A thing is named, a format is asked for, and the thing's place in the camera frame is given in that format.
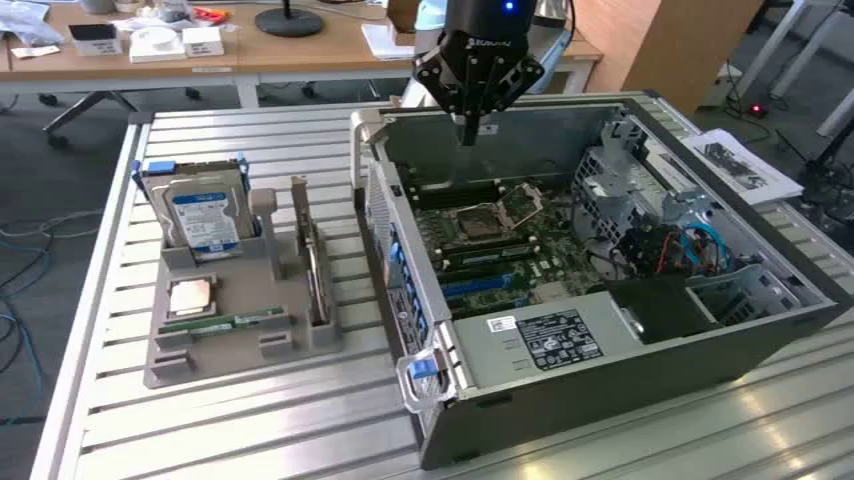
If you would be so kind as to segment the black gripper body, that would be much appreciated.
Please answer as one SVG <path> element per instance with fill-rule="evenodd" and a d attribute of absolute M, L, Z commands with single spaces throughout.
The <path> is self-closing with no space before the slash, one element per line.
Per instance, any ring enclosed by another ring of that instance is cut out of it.
<path fill-rule="evenodd" d="M 533 1 L 486 0 L 447 3 L 446 26 L 439 47 L 463 84 L 467 116 L 471 58 L 490 58 L 495 55 L 515 59 L 531 55 L 529 31 L 534 12 Z"/>

